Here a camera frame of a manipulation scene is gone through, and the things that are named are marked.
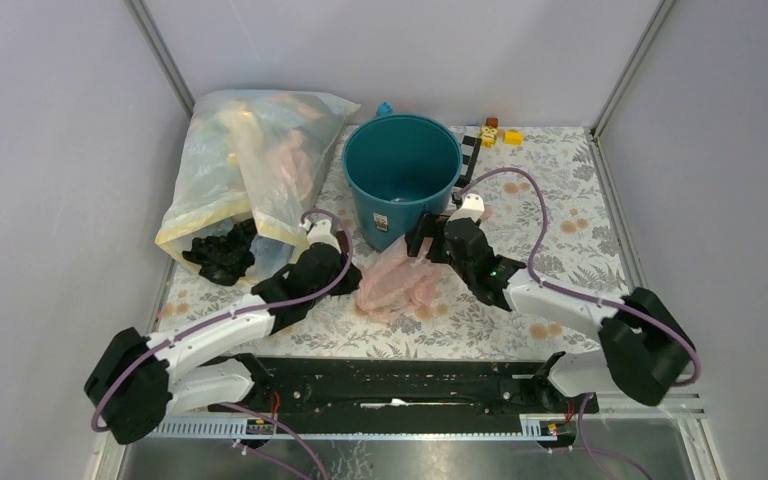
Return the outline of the pink plastic trash bag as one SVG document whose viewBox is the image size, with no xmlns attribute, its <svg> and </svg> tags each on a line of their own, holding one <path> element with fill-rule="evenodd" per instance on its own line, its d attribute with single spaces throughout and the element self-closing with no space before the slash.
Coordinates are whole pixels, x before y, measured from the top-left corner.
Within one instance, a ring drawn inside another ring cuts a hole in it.
<svg viewBox="0 0 768 480">
<path fill-rule="evenodd" d="M 360 314 L 379 322 L 391 322 L 408 310 L 430 307 L 446 265 L 426 258 L 433 240 L 425 238 L 416 257 L 407 255 L 405 236 L 383 250 L 368 267 L 355 297 Z"/>
</svg>

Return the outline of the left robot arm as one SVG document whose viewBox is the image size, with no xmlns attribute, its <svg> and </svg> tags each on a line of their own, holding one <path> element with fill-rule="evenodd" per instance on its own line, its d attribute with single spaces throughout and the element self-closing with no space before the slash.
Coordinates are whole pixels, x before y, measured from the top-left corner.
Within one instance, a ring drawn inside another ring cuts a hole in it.
<svg viewBox="0 0 768 480">
<path fill-rule="evenodd" d="M 240 361 L 214 358 L 302 321 L 325 296 L 356 291 L 362 279 L 348 253 L 315 243 L 299 260 L 257 283 L 220 312 L 186 327 L 113 336 L 84 384 L 90 426 L 121 445 L 146 437 L 168 415 L 222 402 L 256 411 L 270 385 Z"/>
</svg>

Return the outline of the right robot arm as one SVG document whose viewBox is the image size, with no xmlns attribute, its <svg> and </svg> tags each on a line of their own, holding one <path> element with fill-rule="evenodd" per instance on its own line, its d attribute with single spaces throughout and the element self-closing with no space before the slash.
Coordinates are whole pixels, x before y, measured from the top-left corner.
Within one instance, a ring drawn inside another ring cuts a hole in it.
<svg viewBox="0 0 768 480">
<path fill-rule="evenodd" d="M 536 315 L 598 343 L 596 351 L 556 353 L 533 386 L 535 402 L 557 412 L 573 397 L 617 388 L 646 406 L 657 406 L 697 360 L 689 337 L 652 291 L 637 287 L 619 297 L 599 297 L 535 279 L 527 264 L 499 255 L 477 220 L 424 213 L 405 236 L 406 252 L 450 266 L 481 303 Z"/>
</svg>

